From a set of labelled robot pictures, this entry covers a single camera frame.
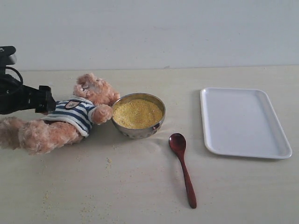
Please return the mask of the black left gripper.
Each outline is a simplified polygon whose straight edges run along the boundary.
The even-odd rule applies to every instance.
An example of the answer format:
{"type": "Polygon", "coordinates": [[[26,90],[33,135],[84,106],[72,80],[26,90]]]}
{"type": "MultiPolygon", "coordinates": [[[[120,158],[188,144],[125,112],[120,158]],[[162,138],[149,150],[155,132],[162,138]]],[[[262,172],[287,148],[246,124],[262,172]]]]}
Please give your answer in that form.
{"type": "Polygon", "coordinates": [[[54,111],[54,100],[49,86],[40,85],[39,89],[24,86],[12,79],[0,79],[0,113],[11,114],[16,111],[34,109],[35,113],[47,114],[54,111]]]}

